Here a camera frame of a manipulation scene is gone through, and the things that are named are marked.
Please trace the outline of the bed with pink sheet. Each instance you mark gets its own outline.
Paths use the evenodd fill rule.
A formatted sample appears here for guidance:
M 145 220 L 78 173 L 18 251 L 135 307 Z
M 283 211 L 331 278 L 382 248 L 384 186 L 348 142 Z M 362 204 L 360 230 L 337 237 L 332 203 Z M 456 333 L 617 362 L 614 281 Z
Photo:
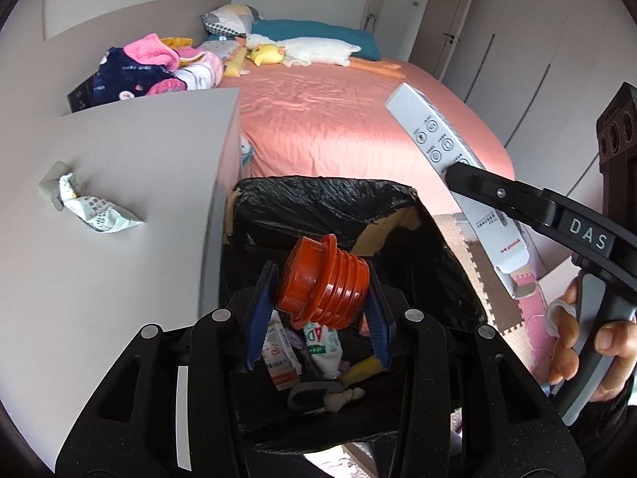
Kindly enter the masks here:
M 459 207 L 385 102 L 399 81 L 329 65 L 265 65 L 228 79 L 240 91 L 240 124 L 254 177 L 382 179 L 414 188 L 430 214 Z

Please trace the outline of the purple plastic bag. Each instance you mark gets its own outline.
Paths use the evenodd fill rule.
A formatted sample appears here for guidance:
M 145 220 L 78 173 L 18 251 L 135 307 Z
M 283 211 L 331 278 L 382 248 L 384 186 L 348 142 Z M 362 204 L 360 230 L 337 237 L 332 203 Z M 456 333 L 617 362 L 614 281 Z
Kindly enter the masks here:
M 307 345 L 305 344 L 305 340 L 302 339 L 302 337 L 298 335 L 297 332 L 295 332 L 294 330 L 285 328 L 284 331 L 294 351 L 300 354 L 303 358 L 310 360 L 310 354 L 308 352 Z

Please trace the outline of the black wall socket panel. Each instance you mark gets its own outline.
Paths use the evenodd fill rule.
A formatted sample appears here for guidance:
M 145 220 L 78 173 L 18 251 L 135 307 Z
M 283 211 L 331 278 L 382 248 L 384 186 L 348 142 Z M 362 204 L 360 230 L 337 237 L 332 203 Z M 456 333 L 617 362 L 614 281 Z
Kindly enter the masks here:
M 96 76 L 97 73 L 91 74 L 88 79 L 85 79 L 67 95 L 67 102 L 72 114 L 95 106 L 94 86 Z

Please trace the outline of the navy pink clothes pile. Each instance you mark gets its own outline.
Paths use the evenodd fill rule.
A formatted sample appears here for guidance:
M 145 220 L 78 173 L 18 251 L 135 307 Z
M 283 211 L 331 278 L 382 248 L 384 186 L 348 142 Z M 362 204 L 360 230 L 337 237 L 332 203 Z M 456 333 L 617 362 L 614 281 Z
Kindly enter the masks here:
M 209 90 L 223 80 L 225 65 L 216 54 L 197 49 L 188 38 L 151 33 L 125 47 L 111 47 L 93 82 L 93 105 L 149 95 Z

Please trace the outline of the yellow duck plush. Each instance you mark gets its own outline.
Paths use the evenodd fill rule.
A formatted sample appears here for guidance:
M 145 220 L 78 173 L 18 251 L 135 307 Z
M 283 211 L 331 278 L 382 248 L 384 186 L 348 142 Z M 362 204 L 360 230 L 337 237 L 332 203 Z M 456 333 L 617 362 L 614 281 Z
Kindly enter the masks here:
M 257 67 L 282 64 L 284 58 L 285 47 L 276 44 L 259 44 L 249 52 L 249 59 Z

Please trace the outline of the foam puzzle floor mat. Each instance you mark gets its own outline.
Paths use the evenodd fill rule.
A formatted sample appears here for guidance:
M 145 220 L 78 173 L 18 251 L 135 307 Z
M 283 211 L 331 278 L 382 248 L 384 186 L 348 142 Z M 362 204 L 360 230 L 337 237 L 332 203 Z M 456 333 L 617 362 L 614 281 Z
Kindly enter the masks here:
M 564 295 L 578 269 L 565 260 L 542 278 L 535 277 L 530 265 L 499 275 L 462 215 L 438 215 L 434 221 L 467 273 L 488 324 L 498 330 L 535 380 L 544 382 L 555 343 L 546 331 L 545 312 L 549 303 Z

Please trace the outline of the orange ribbed cap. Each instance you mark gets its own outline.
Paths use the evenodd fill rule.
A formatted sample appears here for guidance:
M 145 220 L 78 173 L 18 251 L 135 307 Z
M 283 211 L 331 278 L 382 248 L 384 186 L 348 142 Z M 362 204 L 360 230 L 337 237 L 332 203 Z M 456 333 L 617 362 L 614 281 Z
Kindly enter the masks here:
M 333 234 L 318 241 L 304 236 L 285 263 L 276 308 L 296 329 L 308 323 L 343 329 L 365 306 L 369 282 L 368 263 L 339 248 Z

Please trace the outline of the white red paper carton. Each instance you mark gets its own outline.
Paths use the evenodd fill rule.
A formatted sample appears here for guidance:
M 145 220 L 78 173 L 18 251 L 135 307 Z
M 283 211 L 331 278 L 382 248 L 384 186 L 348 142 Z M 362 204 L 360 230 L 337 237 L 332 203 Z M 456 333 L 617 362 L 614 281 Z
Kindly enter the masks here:
M 300 382 L 302 367 L 278 311 L 271 313 L 261 357 L 278 391 L 288 390 Z

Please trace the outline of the yellow snack wrapper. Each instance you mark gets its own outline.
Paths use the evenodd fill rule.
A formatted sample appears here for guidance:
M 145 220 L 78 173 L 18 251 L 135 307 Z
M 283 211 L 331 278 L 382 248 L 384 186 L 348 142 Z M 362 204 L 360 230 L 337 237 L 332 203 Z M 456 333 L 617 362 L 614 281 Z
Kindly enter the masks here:
M 384 372 L 381 361 L 376 356 L 370 356 L 350 367 L 340 378 L 344 387 L 370 379 L 372 376 Z

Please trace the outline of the white green drink bottle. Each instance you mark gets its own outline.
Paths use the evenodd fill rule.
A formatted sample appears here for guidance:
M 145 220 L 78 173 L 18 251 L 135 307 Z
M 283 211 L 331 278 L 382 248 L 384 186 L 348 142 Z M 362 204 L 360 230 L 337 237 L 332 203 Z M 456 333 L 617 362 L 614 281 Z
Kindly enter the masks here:
M 308 323 L 303 327 L 303 334 L 308 353 L 323 378 L 337 379 L 340 376 L 343 354 L 338 331 L 317 323 Z

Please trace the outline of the black lined trash bin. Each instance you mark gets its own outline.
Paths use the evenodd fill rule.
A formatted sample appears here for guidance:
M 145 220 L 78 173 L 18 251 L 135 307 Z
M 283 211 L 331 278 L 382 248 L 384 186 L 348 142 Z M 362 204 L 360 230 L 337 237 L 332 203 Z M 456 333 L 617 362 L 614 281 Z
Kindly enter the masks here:
M 340 413 L 287 406 L 272 380 L 250 369 L 238 391 L 238 427 L 249 449 L 300 453 L 399 428 L 405 352 L 397 331 L 383 331 L 371 310 L 373 285 L 435 318 L 447 345 L 431 361 L 450 362 L 450 394 L 435 409 L 450 415 L 463 399 L 462 350 L 455 337 L 486 313 L 461 263 L 413 188 L 385 180 L 284 176 L 248 178 L 232 190 L 226 213 L 221 283 L 234 294 L 273 262 L 272 297 L 284 324 L 335 328 L 344 356 L 382 360 L 361 403 Z

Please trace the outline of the white goose plush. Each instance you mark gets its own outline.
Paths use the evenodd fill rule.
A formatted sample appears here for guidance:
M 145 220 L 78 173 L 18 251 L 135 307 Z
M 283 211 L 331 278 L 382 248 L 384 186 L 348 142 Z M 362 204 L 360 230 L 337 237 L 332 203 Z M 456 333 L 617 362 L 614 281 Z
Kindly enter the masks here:
M 246 47 L 248 57 L 249 52 L 259 44 L 276 44 L 285 47 L 285 58 L 282 64 L 286 67 L 300 66 L 309 67 L 311 65 L 329 65 L 352 68 L 359 71 L 379 74 L 395 80 L 405 80 L 406 76 L 401 72 L 401 66 L 384 61 L 367 61 L 364 58 L 355 57 L 360 48 L 357 45 L 336 40 L 300 37 L 283 41 L 273 41 L 270 38 L 260 35 L 248 35 L 242 41 Z

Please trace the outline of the silver snack wrapper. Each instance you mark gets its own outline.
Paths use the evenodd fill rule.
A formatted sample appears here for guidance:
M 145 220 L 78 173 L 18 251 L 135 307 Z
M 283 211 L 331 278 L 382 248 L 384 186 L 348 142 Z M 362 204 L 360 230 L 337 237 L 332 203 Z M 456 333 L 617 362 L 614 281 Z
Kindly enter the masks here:
M 119 205 L 82 194 L 80 180 L 73 173 L 58 179 L 58 191 L 64 207 L 96 232 L 118 233 L 144 223 Z

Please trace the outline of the yellow long plush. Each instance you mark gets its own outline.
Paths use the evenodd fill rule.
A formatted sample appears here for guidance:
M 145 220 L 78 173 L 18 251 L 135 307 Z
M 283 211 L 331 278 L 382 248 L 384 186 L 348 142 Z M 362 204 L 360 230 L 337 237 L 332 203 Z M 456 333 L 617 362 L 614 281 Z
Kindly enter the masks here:
M 245 73 L 244 65 L 246 56 L 246 47 L 237 47 L 226 59 L 223 76 L 225 78 L 239 78 L 243 73 Z

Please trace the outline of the white foam knot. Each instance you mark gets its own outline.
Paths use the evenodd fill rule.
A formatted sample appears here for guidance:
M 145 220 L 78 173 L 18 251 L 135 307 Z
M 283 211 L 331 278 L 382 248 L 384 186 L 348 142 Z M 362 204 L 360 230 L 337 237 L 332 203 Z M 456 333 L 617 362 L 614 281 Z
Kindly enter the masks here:
M 364 395 L 365 391 L 361 387 L 354 387 L 343 392 L 326 394 L 323 402 L 328 412 L 338 413 L 349 402 L 361 399 Z

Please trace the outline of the grey corner guard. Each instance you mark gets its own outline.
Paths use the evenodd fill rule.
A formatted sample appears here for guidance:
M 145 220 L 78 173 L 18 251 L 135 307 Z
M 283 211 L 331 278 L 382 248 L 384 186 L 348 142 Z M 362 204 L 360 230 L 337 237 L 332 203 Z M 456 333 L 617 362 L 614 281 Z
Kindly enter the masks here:
M 59 196 L 59 179 L 69 172 L 70 168 L 67 164 L 56 161 L 38 184 L 40 198 L 51 204 L 58 212 L 64 209 L 64 204 Z

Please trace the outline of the white remote control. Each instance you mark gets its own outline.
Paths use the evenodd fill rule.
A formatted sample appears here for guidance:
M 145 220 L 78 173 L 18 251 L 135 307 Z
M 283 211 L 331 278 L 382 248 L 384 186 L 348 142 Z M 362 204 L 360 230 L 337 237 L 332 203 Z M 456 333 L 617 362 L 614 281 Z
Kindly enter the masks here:
M 523 232 L 517 221 L 496 208 L 494 193 L 481 188 L 491 174 L 477 155 L 444 114 L 412 86 L 399 85 L 385 108 L 444 181 L 506 291 L 514 299 L 531 295 L 531 285 L 520 285 L 514 278 L 529 261 Z

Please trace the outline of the teal pillow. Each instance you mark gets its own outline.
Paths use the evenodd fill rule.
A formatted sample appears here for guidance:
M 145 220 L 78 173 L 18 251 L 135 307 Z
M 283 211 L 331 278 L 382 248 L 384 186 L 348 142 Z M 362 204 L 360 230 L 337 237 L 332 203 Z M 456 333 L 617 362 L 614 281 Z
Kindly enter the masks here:
M 272 40 L 283 41 L 300 37 L 341 40 L 357 45 L 355 57 L 378 62 L 381 54 L 370 32 L 317 21 L 261 20 L 253 24 L 252 32 Z

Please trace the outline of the patterned grey yellow pillow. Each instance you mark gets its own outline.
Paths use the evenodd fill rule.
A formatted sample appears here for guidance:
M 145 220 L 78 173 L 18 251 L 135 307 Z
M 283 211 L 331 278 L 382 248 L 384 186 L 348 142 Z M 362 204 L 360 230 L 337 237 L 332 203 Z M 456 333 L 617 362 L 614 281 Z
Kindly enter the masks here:
M 226 4 L 202 15 L 205 30 L 216 37 L 246 37 L 260 20 L 260 13 L 245 4 Z

